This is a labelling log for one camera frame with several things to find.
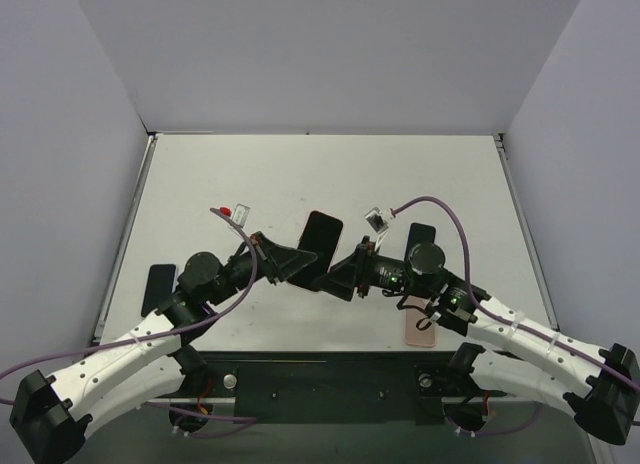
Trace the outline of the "black bare phone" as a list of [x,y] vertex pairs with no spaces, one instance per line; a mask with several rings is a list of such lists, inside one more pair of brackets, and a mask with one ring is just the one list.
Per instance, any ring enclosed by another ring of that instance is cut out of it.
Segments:
[[410,225],[407,236],[404,259],[407,260],[411,249],[422,242],[434,243],[436,238],[436,228],[431,225],[413,222]]

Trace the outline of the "pink phone case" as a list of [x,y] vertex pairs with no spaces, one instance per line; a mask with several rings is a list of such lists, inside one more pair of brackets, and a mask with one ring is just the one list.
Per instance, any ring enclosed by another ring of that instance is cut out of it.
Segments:
[[436,345],[436,326],[423,313],[426,302],[409,297],[404,303],[404,342],[411,347],[433,348]]

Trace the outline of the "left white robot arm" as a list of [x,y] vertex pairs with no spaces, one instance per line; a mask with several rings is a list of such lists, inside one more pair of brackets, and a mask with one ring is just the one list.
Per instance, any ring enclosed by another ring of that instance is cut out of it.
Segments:
[[21,379],[9,417],[31,459],[65,463],[101,426],[150,399],[200,392],[206,381],[192,342],[220,318],[213,306],[241,302],[260,278],[288,280],[317,255],[278,245],[257,232],[227,263],[192,255],[176,289],[115,341],[83,352],[76,363]]

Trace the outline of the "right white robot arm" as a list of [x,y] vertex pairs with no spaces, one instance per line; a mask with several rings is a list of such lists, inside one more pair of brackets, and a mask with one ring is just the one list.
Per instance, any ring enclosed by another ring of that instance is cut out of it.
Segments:
[[631,349],[603,348],[545,327],[444,264],[444,252],[430,241],[415,243],[398,260],[364,240],[313,284],[345,301],[366,297],[373,287],[423,300],[428,321],[467,340],[446,370],[453,390],[478,387],[536,400],[601,441],[627,442],[639,409],[639,363]]

